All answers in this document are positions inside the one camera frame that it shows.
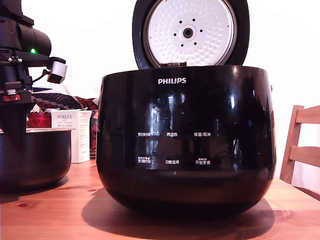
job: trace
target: rice cooker lid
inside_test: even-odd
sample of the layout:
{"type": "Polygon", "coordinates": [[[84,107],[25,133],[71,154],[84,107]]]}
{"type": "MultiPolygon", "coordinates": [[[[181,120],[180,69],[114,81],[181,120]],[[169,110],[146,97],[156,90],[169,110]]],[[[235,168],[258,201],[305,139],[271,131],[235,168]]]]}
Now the rice cooker lid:
{"type": "Polygon", "coordinates": [[[242,65],[249,18],[247,0],[137,0],[132,24],[137,65],[242,65]]]}

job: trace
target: black cable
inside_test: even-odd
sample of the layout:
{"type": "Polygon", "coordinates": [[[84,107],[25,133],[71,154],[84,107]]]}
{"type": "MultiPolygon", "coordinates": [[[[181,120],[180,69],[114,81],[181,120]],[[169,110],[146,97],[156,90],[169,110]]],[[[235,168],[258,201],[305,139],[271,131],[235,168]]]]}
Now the black cable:
{"type": "Polygon", "coordinates": [[[49,71],[47,71],[46,69],[44,69],[44,70],[42,71],[42,75],[41,75],[40,77],[38,77],[37,79],[33,80],[32,83],[35,83],[35,82],[39,81],[40,79],[42,79],[45,75],[48,75],[49,73],[50,73],[49,71]]]}

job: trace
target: patterned cloth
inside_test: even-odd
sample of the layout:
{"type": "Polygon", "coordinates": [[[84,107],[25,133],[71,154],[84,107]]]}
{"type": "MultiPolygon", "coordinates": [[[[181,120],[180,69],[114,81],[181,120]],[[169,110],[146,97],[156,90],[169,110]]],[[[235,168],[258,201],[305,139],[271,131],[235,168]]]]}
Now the patterned cloth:
{"type": "Polygon", "coordinates": [[[98,106],[94,103],[95,98],[83,99],[61,93],[34,93],[32,96],[42,111],[46,109],[75,110],[86,108],[98,110],[98,106]]]}

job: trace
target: white box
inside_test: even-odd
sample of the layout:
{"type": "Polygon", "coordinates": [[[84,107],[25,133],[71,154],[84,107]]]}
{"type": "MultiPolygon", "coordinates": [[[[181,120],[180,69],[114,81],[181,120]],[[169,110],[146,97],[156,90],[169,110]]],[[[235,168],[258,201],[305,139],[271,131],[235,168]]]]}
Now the white box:
{"type": "Polygon", "coordinates": [[[52,110],[51,127],[74,129],[71,132],[71,162],[90,160],[90,118],[88,110],[52,110]]]}

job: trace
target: wooden table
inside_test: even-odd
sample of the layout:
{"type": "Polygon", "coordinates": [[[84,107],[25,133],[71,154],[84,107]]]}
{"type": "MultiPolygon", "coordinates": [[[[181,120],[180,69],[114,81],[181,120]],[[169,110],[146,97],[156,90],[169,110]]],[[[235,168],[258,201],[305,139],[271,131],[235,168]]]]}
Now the wooden table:
{"type": "Polygon", "coordinates": [[[1,240],[320,240],[320,202],[279,179],[254,208],[220,222],[132,213],[103,189],[94,160],[73,164],[54,189],[1,202],[1,240]]]}

